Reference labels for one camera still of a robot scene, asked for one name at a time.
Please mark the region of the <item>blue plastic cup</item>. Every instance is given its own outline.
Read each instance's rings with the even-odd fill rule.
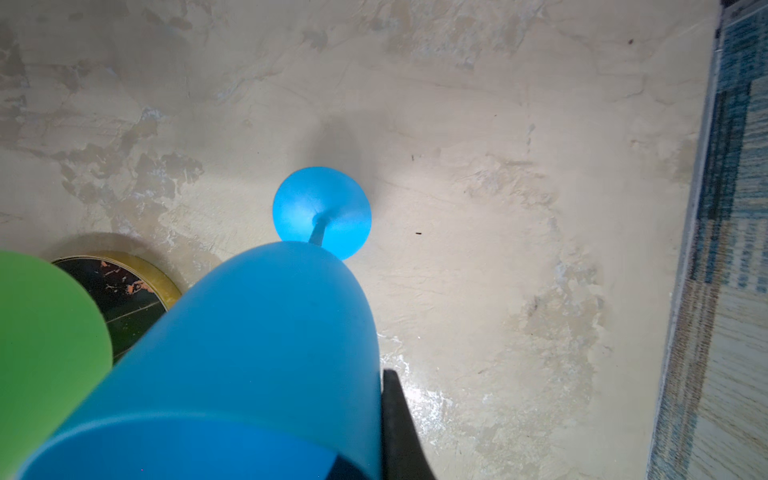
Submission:
[[[206,275],[22,467],[24,480],[381,479],[379,347],[323,248],[264,245]]]

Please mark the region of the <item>stained floor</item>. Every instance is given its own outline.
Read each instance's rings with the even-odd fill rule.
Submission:
[[[640,478],[714,0],[6,0],[0,247],[182,289],[366,190],[347,265],[441,480]]]

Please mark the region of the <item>rug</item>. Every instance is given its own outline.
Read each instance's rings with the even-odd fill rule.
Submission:
[[[768,478],[768,1],[718,28],[647,477]]]

